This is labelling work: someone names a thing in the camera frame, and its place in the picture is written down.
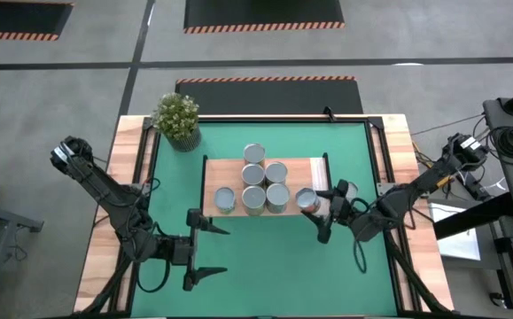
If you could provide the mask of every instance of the floor mat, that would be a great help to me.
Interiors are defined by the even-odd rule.
[[[338,0],[187,0],[185,6],[187,34],[344,26]]]
[[[194,97],[201,114],[363,114],[353,76],[181,79],[175,92]]]
[[[73,4],[0,2],[0,40],[56,41]]]

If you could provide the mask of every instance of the can lid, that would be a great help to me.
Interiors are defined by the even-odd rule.
[[[272,183],[280,183],[285,181],[285,177],[288,175],[288,168],[284,163],[273,162],[266,166],[266,177]]]
[[[248,144],[245,147],[245,160],[249,163],[260,163],[266,157],[266,150],[260,144]]]
[[[290,201],[290,190],[280,183],[273,183],[268,186],[266,198],[274,205],[284,205]]]
[[[317,194],[310,188],[304,188],[295,194],[295,200],[298,203],[298,207],[303,209],[312,206],[316,202]]]
[[[247,164],[242,169],[242,180],[250,185],[256,185],[264,181],[264,168],[258,164]]]
[[[242,201],[248,208],[259,208],[266,202],[266,192],[259,186],[248,186],[242,192]]]
[[[221,209],[229,209],[234,206],[235,192],[229,187],[221,187],[214,193],[214,204]]]

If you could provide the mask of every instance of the hazard stripe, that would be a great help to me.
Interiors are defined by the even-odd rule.
[[[23,40],[23,41],[56,41],[59,35],[33,34],[17,32],[0,32],[0,40]]]
[[[179,79],[175,83],[209,83],[209,82],[287,82],[287,81],[355,81],[354,76],[246,76],[234,78],[194,78]]]
[[[203,26],[203,27],[186,27],[183,32],[188,35],[207,34],[220,32],[253,32],[253,31],[277,31],[277,30],[308,30],[308,29],[331,29],[343,28],[345,22],[339,21],[323,21],[323,22],[294,22],[294,23],[256,23],[246,25],[232,26]]]

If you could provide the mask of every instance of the green mat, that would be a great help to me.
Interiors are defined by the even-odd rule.
[[[269,158],[327,152],[333,183],[345,178],[357,184],[360,197],[376,197],[364,124],[201,123],[201,132],[201,145],[189,153],[175,152],[161,139],[154,174],[161,185],[149,211],[168,234],[189,235],[185,216],[188,208],[199,207],[203,155],[240,159],[249,143],[264,145]],[[132,316],[396,315],[381,235],[363,244],[368,272],[362,274],[349,229],[333,226],[329,244],[322,245],[304,216],[219,217],[214,224],[231,235],[199,232],[196,267],[229,271],[185,292],[185,267],[172,267],[161,291],[136,287]],[[141,266],[144,288],[159,284],[164,267],[156,260]]]

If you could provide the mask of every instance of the floor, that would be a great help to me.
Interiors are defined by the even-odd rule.
[[[73,135],[107,158],[118,115],[150,113],[178,78],[354,75],[364,112],[405,113],[412,133],[513,95],[513,0],[340,0],[344,29],[211,35],[183,33],[184,1],[75,2],[58,41],[0,41],[0,207],[45,220],[42,233],[19,233],[29,256],[6,264],[0,318],[73,308],[96,204],[51,166],[50,151]],[[394,65],[416,61],[425,65]],[[448,136],[475,123],[414,140],[437,158]],[[483,185],[500,194],[501,178],[490,158]],[[513,318],[487,298],[497,290],[490,271],[446,264],[446,272],[457,310]]]

